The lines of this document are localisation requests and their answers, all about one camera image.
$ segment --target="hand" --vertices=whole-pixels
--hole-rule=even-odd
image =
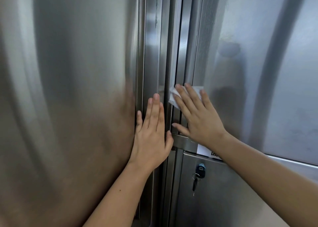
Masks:
[[[172,125],[185,136],[215,151],[220,140],[228,133],[224,129],[222,121],[209,100],[207,93],[204,90],[200,91],[201,101],[189,84],[185,84],[185,88],[189,95],[177,84],[176,90],[181,98],[177,95],[174,95],[174,98],[187,119],[189,128],[185,128],[177,123],[173,123]]]
[[[133,150],[129,163],[146,170],[150,174],[169,155],[173,145],[171,132],[166,134],[164,141],[164,110],[159,95],[148,100],[145,121],[142,124],[141,112],[137,112],[137,126]]]

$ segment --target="sticker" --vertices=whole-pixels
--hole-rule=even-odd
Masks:
[[[207,149],[206,147],[204,147],[200,144],[198,144],[197,154],[200,154],[200,155],[203,155],[206,157],[210,157],[210,158],[222,160],[217,154],[215,154],[214,152],[210,151],[209,149]]]

